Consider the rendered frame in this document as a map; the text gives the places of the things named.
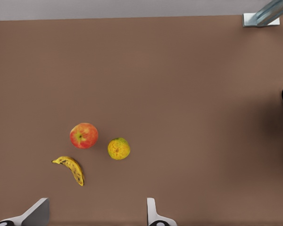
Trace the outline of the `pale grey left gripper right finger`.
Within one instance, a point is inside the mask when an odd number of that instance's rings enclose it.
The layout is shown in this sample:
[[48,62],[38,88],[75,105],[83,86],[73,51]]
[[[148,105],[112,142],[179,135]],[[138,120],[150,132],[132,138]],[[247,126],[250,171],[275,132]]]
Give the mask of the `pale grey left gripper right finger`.
[[177,226],[177,223],[171,219],[161,216],[157,213],[154,198],[147,198],[147,225],[148,226]]

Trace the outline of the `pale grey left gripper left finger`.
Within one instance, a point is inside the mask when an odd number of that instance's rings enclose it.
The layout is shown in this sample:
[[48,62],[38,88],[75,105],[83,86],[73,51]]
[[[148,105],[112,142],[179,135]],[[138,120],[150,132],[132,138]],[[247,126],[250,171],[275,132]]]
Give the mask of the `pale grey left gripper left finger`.
[[0,221],[0,226],[47,226],[50,221],[50,199],[41,198],[22,215]]

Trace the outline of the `spotted yellow banana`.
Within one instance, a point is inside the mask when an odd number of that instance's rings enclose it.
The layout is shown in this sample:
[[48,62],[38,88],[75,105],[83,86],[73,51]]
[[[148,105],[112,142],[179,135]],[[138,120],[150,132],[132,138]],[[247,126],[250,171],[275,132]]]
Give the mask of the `spotted yellow banana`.
[[84,186],[84,173],[80,164],[75,159],[69,156],[60,156],[57,159],[52,160],[51,162],[66,166],[72,172],[76,182],[80,186]]

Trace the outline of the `yellow-green orange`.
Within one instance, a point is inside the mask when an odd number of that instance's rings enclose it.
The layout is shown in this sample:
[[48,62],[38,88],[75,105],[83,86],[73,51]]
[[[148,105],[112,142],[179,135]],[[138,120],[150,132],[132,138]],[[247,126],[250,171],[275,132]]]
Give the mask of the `yellow-green orange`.
[[122,137],[114,138],[108,144],[108,154],[114,160],[123,160],[130,152],[129,143]]

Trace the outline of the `red apple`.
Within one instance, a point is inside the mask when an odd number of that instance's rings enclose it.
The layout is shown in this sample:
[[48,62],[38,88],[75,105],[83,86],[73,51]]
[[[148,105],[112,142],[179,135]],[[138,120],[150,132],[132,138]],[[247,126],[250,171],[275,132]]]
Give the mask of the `red apple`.
[[80,123],[72,128],[70,132],[71,143],[79,149],[87,149],[94,146],[98,137],[98,130],[90,123]]

